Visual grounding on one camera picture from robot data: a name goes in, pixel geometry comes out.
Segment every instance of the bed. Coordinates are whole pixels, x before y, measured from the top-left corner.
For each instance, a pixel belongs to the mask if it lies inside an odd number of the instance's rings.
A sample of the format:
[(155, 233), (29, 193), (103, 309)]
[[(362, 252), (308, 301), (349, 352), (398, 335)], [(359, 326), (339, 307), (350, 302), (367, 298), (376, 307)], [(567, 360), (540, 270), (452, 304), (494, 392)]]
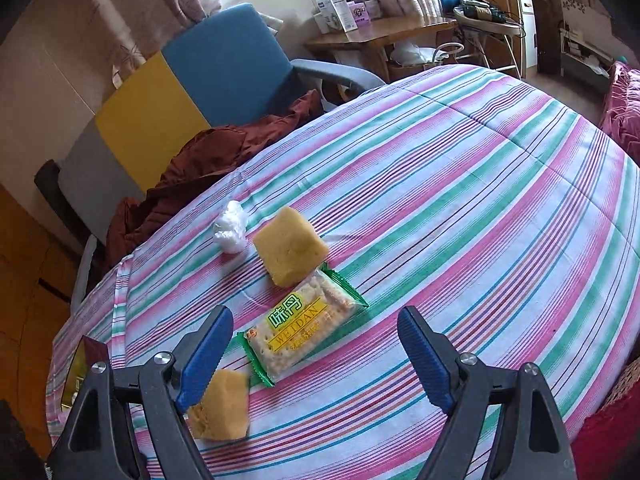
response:
[(640, 166), (640, 70), (615, 62), (600, 128)]
[[(276, 388), (252, 379), (248, 438), (198, 441), (216, 478), (415, 478), (444, 416), (396, 335), (414, 304), (459, 351), (535, 361), (571, 437), (603, 401), (640, 328), (640, 170), (601, 130), (509, 76), (446, 65), (368, 92), (225, 177), (115, 267), (54, 341), (47, 421), (82, 334), (116, 367), (172, 349), (216, 304), (235, 329), (284, 297), (252, 246), (221, 254), (210, 224), (239, 200), (251, 237), (284, 205), (369, 301)], [(249, 370), (231, 344), (222, 367)], [(136, 437), (162, 478), (142, 410)], [(480, 478), (489, 410), (469, 478)]]

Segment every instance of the yellow sponge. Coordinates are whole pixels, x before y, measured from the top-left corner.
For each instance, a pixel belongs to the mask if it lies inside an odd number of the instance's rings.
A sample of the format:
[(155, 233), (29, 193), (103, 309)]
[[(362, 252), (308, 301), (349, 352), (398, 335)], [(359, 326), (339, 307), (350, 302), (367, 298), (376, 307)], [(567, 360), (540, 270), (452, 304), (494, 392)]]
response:
[(254, 245), (278, 286), (301, 282), (329, 253), (313, 226), (290, 207), (283, 207), (255, 234)]
[(217, 370), (199, 403), (187, 410), (195, 438), (237, 440), (249, 429), (249, 378), (235, 370)]

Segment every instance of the chair armrest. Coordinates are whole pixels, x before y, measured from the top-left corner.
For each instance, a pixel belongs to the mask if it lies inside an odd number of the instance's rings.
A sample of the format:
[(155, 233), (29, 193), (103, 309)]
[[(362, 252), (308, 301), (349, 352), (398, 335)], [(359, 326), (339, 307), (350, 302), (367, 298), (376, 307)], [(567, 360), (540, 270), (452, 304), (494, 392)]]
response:
[(355, 90), (358, 94), (385, 85), (385, 82), (377, 75), (354, 66), (313, 59), (294, 59), (291, 64), (300, 75), (338, 83)]
[(98, 245), (98, 238), (94, 235), (89, 235), (84, 251), (82, 252), (82, 259), (80, 260), (80, 266), (78, 267), (78, 274), (76, 275), (76, 283), (74, 285), (74, 291), (71, 293), (71, 314), (75, 314), (80, 308), (80, 304), (86, 296), (86, 286), (89, 282), (89, 272), (91, 271), (91, 264), (94, 259), (95, 248)]

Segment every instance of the wooden floor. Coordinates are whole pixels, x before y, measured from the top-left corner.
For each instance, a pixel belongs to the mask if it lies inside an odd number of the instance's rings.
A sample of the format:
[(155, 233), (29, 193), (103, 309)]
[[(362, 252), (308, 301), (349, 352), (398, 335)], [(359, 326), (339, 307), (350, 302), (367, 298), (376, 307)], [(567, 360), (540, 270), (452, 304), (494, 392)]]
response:
[(71, 296), (77, 269), (78, 257), (0, 186), (0, 398), (43, 458), (51, 449), (45, 386), (52, 342), (69, 317), (59, 296)]
[(536, 74), (527, 83), (554, 97), (598, 126), (604, 99), (587, 85), (559, 75)]

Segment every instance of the pink blanket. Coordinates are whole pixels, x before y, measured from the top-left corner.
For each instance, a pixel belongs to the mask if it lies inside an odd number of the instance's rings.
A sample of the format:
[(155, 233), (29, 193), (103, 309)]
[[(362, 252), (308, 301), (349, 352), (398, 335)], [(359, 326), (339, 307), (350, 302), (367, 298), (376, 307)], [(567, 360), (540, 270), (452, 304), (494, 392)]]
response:
[(640, 70), (617, 61), (600, 129), (640, 166)]

